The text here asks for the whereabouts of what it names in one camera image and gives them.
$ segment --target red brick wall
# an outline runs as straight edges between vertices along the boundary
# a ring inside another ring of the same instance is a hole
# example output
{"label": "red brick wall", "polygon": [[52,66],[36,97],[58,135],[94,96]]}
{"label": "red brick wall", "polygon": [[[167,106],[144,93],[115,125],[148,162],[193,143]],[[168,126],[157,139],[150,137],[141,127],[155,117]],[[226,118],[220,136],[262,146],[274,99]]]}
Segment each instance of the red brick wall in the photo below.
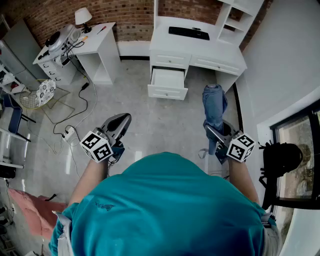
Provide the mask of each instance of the red brick wall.
{"label": "red brick wall", "polygon": [[[272,0],[264,0],[240,48],[244,49]],[[0,13],[14,25],[24,19],[40,46],[65,24],[75,23],[75,11],[87,7],[92,14],[89,25],[116,22],[116,41],[150,41],[153,32],[153,0],[2,0]],[[215,24],[222,2],[218,0],[159,0],[158,13]]]}

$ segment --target logo on shirt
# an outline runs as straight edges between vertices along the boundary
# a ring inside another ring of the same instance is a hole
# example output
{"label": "logo on shirt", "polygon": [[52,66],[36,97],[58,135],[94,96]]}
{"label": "logo on shirt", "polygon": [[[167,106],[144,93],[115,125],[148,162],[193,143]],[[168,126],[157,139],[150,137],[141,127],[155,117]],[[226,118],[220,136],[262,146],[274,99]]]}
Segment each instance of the logo on shirt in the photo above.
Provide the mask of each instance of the logo on shirt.
{"label": "logo on shirt", "polygon": [[103,204],[103,203],[98,203],[98,202],[94,202],[95,206],[98,206],[101,209],[106,209],[107,212],[109,212],[112,207],[114,207],[114,205],[112,204]]}

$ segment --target lamp shade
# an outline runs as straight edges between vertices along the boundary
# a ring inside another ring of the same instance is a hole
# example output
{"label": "lamp shade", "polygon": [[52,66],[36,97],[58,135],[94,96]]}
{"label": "lamp shade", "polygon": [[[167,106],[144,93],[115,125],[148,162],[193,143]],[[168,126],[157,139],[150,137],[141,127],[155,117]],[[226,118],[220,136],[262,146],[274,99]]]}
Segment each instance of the lamp shade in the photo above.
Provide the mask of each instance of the lamp shade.
{"label": "lamp shade", "polygon": [[80,25],[91,20],[92,15],[88,11],[88,9],[84,7],[79,10],[76,10],[74,13],[74,17],[75,17],[75,24]]}

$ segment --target white cable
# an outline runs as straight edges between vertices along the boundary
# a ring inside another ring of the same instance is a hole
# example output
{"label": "white cable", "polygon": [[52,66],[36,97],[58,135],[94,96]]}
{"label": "white cable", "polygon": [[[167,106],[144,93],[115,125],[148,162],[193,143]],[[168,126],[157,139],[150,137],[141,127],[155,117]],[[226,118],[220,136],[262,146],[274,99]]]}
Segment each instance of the white cable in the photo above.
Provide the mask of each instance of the white cable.
{"label": "white cable", "polygon": [[72,160],[73,160],[74,166],[75,166],[75,172],[76,172],[76,175],[78,175],[78,177],[79,177],[79,179],[80,179],[80,176],[79,176],[79,173],[78,173],[78,169],[77,169],[77,164],[76,164],[76,161],[75,161],[75,159],[74,159],[74,154],[72,153],[72,147],[75,147],[76,145],[78,145],[79,142],[80,142],[80,140],[78,141],[77,144],[75,144],[75,145],[72,146],[71,143],[72,143],[75,139],[78,139],[78,140],[79,140],[78,137],[73,138],[73,140],[70,141],[69,146],[70,146],[70,151],[71,151]]}
{"label": "white cable", "polygon": [[[27,109],[25,109],[25,114],[26,114],[26,116],[28,117],[28,110],[27,110]],[[62,150],[64,149],[64,145],[62,144],[62,136],[61,136],[61,138],[60,138],[60,141],[55,141],[55,142],[54,142],[53,148],[52,148],[44,138],[42,138],[42,137],[34,134],[34,133],[32,132],[32,130],[30,130],[30,128],[29,128],[29,126],[28,126],[28,123],[29,123],[29,122],[26,122],[26,127],[28,128],[28,130],[30,131],[30,133],[32,133],[34,136],[36,136],[36,137],[44,140],[44,142],[45,142],[45,143],[47,144],[47,146],[53,151],[53,153],[54,153],[55,155],[60,155],[60,153],[61,153]],[[57,143],[57,142],[60,143],[60,151],[59,151],[59,152],[56,151],[56,143]]]}
{"label": "white cable", "polygon": [[94,111],[94,109],[95,109],[95,107],[96,107],[96,104],[97,104],[97,102],[98,102],[98,96],[97,96],[97,91],[96,91],[95,84],[94,84],[93,82],[92,82],[92,84],[93,84],[94,93],[95,93],[95,103],[94,103],[94,106],[93,106],[91,112],[90,112],[84,119],[82,119],[74,128],[76,128],[78,125],[80,125],[80,123],[81,123],[83,120],[85,120],[85,119]]}

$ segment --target teal t-shirt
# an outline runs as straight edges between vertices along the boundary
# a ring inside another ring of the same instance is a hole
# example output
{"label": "teal t-shirt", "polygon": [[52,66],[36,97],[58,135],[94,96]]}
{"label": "teal t-shirt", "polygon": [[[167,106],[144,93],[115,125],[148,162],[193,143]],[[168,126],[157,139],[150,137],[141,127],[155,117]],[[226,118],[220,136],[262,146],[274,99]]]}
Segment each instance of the teal t-shirt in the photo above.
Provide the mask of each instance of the teal t-shirt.
{"label": "teal t-shirt", "polygon": [[[259,256],[264,213],[228,181],[168,152],[135,162],[63,211],[75,256]],[[61,233],[57,221],[54,256]]]}

